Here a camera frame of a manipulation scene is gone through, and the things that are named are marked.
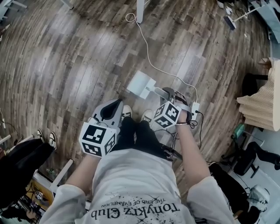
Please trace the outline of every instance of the wire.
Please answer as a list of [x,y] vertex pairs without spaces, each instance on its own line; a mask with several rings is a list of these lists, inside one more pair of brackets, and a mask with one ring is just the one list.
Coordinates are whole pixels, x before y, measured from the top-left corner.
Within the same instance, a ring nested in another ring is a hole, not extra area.
[[203,125],[203,121],[204,121],[204,116],[203,116],[203,113],[202,113],[202,112],[199,112],[199,111],[197,111],[197,110],[196,110],[196,113],[199,113],[199,114],[201,114],[201,116],[202,116],[201,128],[200,128],[200,133],[199,133],[199,138],[200,138],[200,147],[199,147],[199,149],[200,149],[201,146],[202,146],[201,132],[202,132],[202,125]]
[[173,138],[174,138],[175,134],[177,133],[177,132],[171,133],[170,131],[167,131],[167,130],[165,130],[165,129],[159,129],[159,130],[156,130],[156,131],[154,131],[154,132],[157,132],[157,131],[165,131],[165,132],[167,132],[168,134],[170,134]]
[[247,188],[249,188],[248,185],[245,183],[244,180],[242,180],[242,182],[246,185]]
[[173,150],[175,150],[175,145],[176,145],[176,137],[177,137],[177,134],[178,134],[178,132],[176,132],[176,134],[175,134],[175,136],[173,137],[173,141],[172,141],[172,145],[171,145],[171,148],[173,149]]
[[[127,16],[129,16],[129,15],[133,15],[133,16],[134,16],[134,19],[133,19],[133,20],[128,20],[128,19],[127,19]],[[156,69],[156,70],[158,70],[158,71],[160,71],[160,72],[163,72],[163,73],[165,73],[165,74],[167,74],[167,75],[171,75],[171,76],[176,77],[177,79],[179,79],[179,80],[180,80],[182,83],[184,83],[185,85],[193,87],[193,88],[196,90],[196,102],[197,102],[198,97],[197,97],[197,89],[196,89],[195,86],[190,85],[190,84],[187,84],[187,83],[184,82],[180,77],[178,77],[178,76],[176,76],[176,75],[173,75],[173,74],[170,74],[170,73],[165,72],[165,71],[163,71],[163,70],[160,70],[159,68],[155,67],[155,66],[151,63],[151,60],[150,60],[150,57],[149,57],[149,45],[148,45],[148,43],[147,43],[147,41],[146,41],[146,39],[145,39],[145,37],[144,37],[144,35],[143,35],[143,32],[142,32],[142,29],[141,29],[140,25],[139,25],[139,24],[137,23],[137,21],[136,21],[136,18],[137,18],[137,16],[136,16],[134,13],[128,13],[128,14],[126,15],[126,21],[129,22],[129,23],[135,21],[135,23],[137,24],[137,26],[138,26],[139,29],[140,29],[141,35],[142,35],[142,37],[143,37],[143,39],[144,39],[144,41],[145,41],[145,43],[146,43],[146,46],[147,46],[147,56],[148,56],[148,60],[149,60],[150,65],[151,65],[154,69]]]
[[[201,128],[200,128],[200,133],[199,133],[199,140],[200,140],[199,149],[201,149],[201,146],[202,146],[201,132],[202,132],[202,125],[203,125],[203,121],[204,121],[204,116],[203,116],[202,112],[199,112],[197,110],[196,110],[196,113],[199,113],[199,114],[202,115],[202,122],[201,122]],[[198,122],[195,121],[195,120],[191,120],[191,121],[188,121],[188,122],[179,122],[176,125],[189,125],[191,129],[194,129],[198,125]]]

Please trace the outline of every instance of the desk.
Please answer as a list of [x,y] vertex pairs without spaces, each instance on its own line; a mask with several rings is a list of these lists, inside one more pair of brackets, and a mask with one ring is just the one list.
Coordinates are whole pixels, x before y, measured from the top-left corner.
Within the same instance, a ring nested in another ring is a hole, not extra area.
[[280,129],[280,60],[262,59],[259,64],[269,69],[268,81],[252,96],[237,98],[239,111],[245,123],[256,127],[278,131]]

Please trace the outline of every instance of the chair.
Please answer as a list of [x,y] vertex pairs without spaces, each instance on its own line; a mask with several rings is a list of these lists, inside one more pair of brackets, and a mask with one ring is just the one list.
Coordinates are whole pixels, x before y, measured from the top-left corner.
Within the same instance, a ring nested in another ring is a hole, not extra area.
[[250,142],[247,146],[247,149],[237,160],[238,162],[234,167],[234,172],[243,176],[250,168],[252,168],[254,173],[252,174],[251,178],[253,178],[259,169],[259,166],[256,168],[253,165],[256,156],[258,156],[261,161],[273,164],[275,170],[280,170],[280,155],[264,151],[256,142]]

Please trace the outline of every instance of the white cable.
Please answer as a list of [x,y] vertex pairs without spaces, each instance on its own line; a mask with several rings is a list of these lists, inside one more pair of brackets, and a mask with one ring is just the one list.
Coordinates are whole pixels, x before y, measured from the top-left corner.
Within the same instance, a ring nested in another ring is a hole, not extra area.
[[[133,15],[134,16],[134,19],[133,20],[128,20],[127,19],[127,16],[128,15]],[[147,43],[147,41],[146,41],[146,39],[145,39],[145,37],[144,37],[144,35],[143,35],[143,32],[142,32],[142,29],[141,29],[141,27],[139,26],[139,24],[137,23],[137,21],[136,21],[136,18],[137,18],[137,16],[134,14],[134,13],[128,13],[127,15],[126,15],[126,21],[127,22],[133,22],[133,21],[135,21],[136,22],[136,24],[137,24],[137,26],[139,27],[139,29],[140,29],[140,32],[141,32],[141,35],[142,35],[142,37],[143,37],[143,39],[144,39],[144,41],[145,41],[145,43],[146,43],[146,46],[147,46],[147,56],[148,56],[148,60],[149,60],[149,63],[150,63],[150,65],[154,68],[154,69],[156,69],[156,70],[158,70],[158,71],[160,71],[160,72],[163,72],[163,73],[165,73],[165,74],[167,74],[167,75],[171,75],[171,76],[174,76],[174,77],[176,77],[177,79],[179,79],[182,83],[184,83],[185,85],[188,85],[188,86],[191,86],[191,87],[194,87],[193,85],[190,85],[190,84],[187,84],[187,83],[185,83],[181,78],[179,78],[178,76],[176,76],[176,75],[173,75],[173,74],[170,74],[170,73],[167,73],[167,72],[165,72],[165,71],[163,71],[163,70],[160,70],[159,68],[157,68],[157,67],[155,67],[155,66],[153,66],[153,64],[151,63],[151,61],[150,61],[150,57],[149,57],[149,45],[148,45],[148,43]],[[196,89],[196,87],[194,87],[194,89],[196,90],[196,102],[197,102],[197,89]]]
[[183,123],[183,124],[175,124],[175,125],[189,125],[188,123]]

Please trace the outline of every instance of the white shoe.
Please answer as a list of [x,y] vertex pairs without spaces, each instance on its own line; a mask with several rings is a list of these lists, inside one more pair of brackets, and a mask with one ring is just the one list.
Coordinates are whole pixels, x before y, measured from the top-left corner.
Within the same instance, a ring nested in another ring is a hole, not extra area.
[[56,134],[53,131],[49,134],[49,144],[54,150],[56,150],[57,139]]
[[124,105],[122,109],[122,121],[125,117],[132,117],[132,109],[128,105]]
[[150,110],[150,109],[145,110],[145,112],[143,113],[143,115],[141,117],[141,121],[148,121],[149,124],[151,124],[153,115],[154,115],[154,113],[152,110]]
[[10,27],[11,25],[9,24],[9,25],[7,25],[5,28],[4,28],[4,30],[3,31],[6,31],[9,27]]
[[37,136],[38,136],[39,139],[41,139],[41,141],[43,143],[45,143],[45,139],[44,139],[43,132],[41,131],[41,129],[37,130]]
[[249,202],[248,211],[250,211],[252,206],[255,206],[258,210],[263,212],[267,209],[267,204],[270,201],[270,193],[260,185],[255,185],[251,188],[247,201]]
[[224,8],[224,3],[221,3],[221,2],[219,2],[218,0],[217,0],[217,3],[218,3],[218,6],[219,6],[221,9]]

